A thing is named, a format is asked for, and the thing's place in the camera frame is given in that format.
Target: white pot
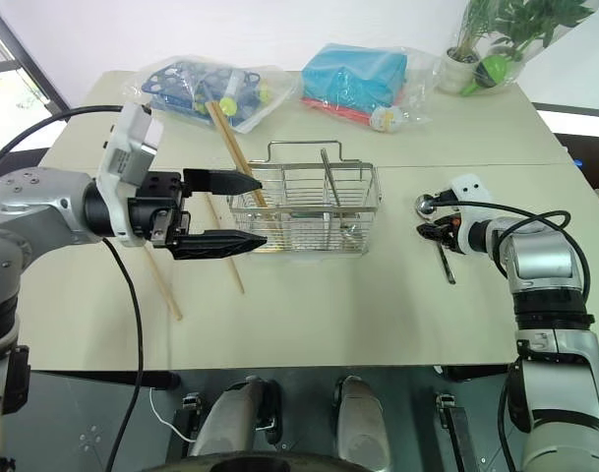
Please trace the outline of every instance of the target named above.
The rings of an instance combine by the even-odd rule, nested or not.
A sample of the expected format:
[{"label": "white pot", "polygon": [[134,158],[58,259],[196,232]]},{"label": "white pot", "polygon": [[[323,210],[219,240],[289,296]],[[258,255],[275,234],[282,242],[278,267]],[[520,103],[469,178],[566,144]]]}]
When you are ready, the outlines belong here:
[{"label": "white pot", "polygon": [[439,89],[447,93],[460,93],[474,80],[477,63],[458,62],[444,54],[439,72]]}]

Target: metal wire basket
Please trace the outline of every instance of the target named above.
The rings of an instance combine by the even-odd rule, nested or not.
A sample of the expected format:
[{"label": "metal wire basket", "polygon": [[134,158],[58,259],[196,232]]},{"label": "metal wire basket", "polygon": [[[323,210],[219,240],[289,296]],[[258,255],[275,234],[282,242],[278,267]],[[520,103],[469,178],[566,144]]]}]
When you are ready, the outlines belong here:
[{"label": "metal wire basket", "polygon": [[[337,144],[339,162],[270,163],[273,146]],[[253,194],[229,198],[238,229],[266,236],[259,253],[323,252],[363,254],[381,200],[374,166],[342,158],[338,141],[271,142],[266,161],[251,162],[262,182],[266,207]]]}]

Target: red object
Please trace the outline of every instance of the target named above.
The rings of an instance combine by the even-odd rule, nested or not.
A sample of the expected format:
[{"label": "red object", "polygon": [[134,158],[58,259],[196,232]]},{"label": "red object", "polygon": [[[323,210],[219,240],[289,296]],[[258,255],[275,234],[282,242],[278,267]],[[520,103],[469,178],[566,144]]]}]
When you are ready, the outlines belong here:
[{"label": "red object", "polygon": [[320,100],[315,100],[314,98],[307,98],[305,96],[301,98],[301,101],[303,101],[306,105],[310,107],[322,108],[329,113],[342,116],[343,118],[355,121],[356,123],[360,123],[361,125],[371,126],[369,123],[371,115],[369,115],[368,113],[363,113],[362,111],[354,110],[353,108],[347,108],[346,106],[330,105]]}]

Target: green plant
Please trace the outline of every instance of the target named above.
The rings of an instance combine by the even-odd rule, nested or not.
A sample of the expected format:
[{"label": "green plant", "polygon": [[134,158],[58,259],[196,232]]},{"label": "green plant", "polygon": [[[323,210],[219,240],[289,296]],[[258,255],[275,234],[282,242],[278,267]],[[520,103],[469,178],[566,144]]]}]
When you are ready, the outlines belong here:
[{"label": "green plant", "polygon": [[474,46],[490,31],[495,19],[498,0],[470,0],[463,14],[458,44],[449,56],[458,62],[466,62],[471,56],[476,60]]},{"label": "green plant", "polygon": [[594,13],[586,0],[500,0],[494,30],[502,34],[494,44],[505,44],[513,61],[520,61],[536,40],[548,47],[558,26],[574,28]]}]

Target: wire basket handle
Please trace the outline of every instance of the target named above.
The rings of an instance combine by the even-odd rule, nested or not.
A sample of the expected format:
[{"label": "wire basket handle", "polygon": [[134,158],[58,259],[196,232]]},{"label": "wire basket handle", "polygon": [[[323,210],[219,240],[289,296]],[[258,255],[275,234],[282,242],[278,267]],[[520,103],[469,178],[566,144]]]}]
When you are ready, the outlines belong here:
[{"label": "wire basket handle", "polygon": [[272,155],[272,147],[279,145],[338,145],[338,160],[341,162],[362,162],[360,159],[343,159],[342,158],[342,143],[337,140],[324,141],[271,141],[267,146],[268,157],[266,160],[250,160],[251,163],[266,164],[270,162]]}]

